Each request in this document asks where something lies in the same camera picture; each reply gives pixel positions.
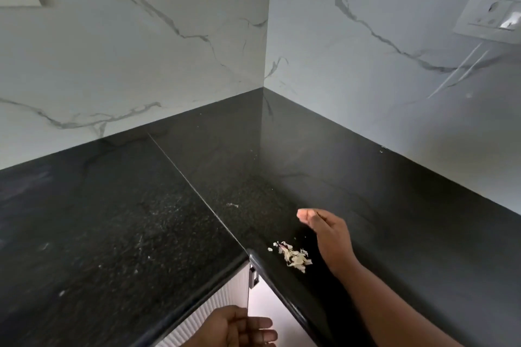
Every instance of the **countertop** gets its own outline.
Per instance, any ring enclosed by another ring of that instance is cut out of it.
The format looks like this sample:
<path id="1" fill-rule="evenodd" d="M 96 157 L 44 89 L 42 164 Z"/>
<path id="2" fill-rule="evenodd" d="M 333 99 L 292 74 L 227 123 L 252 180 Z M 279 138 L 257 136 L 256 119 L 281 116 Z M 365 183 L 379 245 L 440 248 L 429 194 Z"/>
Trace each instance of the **countertop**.
<path id="1" fill-rule="evenodd" d="M 146 346 L 247 260 L 146 131 L 0 171 L 3 346 Z"/>
<path id="2" fill-rule="evenodd" d="M 317 344 L 372 341 L 299 207 L 343 217 L 361 262 L 465 346 L 521 344 L 518 214 L 267 89 L 145 128 Z"/>

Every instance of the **marble wall tile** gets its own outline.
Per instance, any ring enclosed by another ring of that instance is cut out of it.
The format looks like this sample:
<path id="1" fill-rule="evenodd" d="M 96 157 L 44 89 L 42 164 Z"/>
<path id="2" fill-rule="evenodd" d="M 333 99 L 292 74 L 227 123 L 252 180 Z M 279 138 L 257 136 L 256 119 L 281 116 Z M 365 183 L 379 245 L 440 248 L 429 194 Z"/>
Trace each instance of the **marble wall tile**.
<path id="1" fill-rule="evenodd" d="M 268 0 L 2 8 L 0 168 L 262 87 Z"/>
<path id="2" fill-rule="evenodd" d="M 467 1 L 270 0 L 265 87 L 521 213 L 521 48 L 456 71 Z"/>

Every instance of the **cabinet door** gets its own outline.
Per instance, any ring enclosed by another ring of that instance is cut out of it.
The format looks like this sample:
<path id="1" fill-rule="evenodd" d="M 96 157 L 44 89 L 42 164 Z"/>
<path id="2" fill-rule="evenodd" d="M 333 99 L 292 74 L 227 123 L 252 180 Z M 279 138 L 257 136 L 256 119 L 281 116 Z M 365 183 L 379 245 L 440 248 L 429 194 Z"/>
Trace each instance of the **cabinet door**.
<path id="1" fill-rule="evenodd" d="M 157 347 L 178 347 L 188 340 L 210 313 L 219 307 L 235 304 L 248 307 L 250 264 L 244 265 L 221 289 L 186 318 Z"/>

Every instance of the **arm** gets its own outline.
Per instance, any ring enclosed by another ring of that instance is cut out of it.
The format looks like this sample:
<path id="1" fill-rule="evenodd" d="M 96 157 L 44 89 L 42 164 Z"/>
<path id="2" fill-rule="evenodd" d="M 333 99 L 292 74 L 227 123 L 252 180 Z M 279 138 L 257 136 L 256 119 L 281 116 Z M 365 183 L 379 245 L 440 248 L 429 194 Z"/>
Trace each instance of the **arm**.
<path id="1" fill-rule="evenodd" d="M 343 219 L 315 209 L 300 209 L 297 217 L 317 234 L 324 261 L 348 291 L 379 347 L 461 347 L 358 262 Z"/>

